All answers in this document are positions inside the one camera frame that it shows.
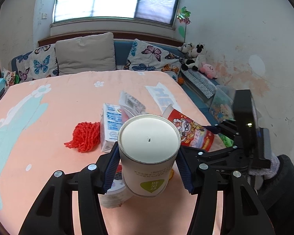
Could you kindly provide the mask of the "grey gloved right hand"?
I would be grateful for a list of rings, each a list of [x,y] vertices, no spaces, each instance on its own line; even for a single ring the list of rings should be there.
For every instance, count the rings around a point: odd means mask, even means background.
[[[259,190],[265,180],[273,178],[280,166],[280,161],[278,157],[272,153],[270,159],[270,168],[260,168],[260,169],[250,169],[248,171],[247,180],[249,185],[254,190]]]

